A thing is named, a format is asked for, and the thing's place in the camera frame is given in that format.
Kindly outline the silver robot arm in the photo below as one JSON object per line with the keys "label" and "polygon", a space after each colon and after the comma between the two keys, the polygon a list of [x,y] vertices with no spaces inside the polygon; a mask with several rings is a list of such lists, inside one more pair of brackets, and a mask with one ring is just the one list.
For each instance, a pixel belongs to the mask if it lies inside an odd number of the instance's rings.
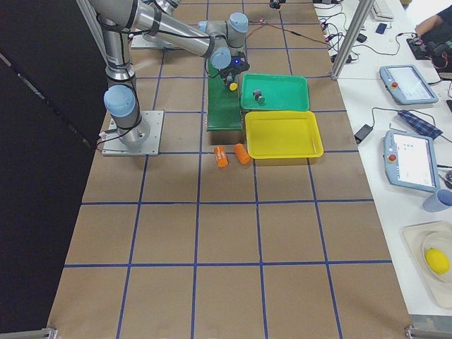
{"label": "silver robot arm", "polygon": [[88,24],[106,62],[104,104],[112,127],[100,137],[106,155],[151,155],[160,145],[162,112],[141,110],[131,49],[183,49],[202,57],[229,90],[249,70],[245,40],[249,21],[235,12],[226,20],[205,20],[196,27],[173,16],[179,1],[87,1]]}

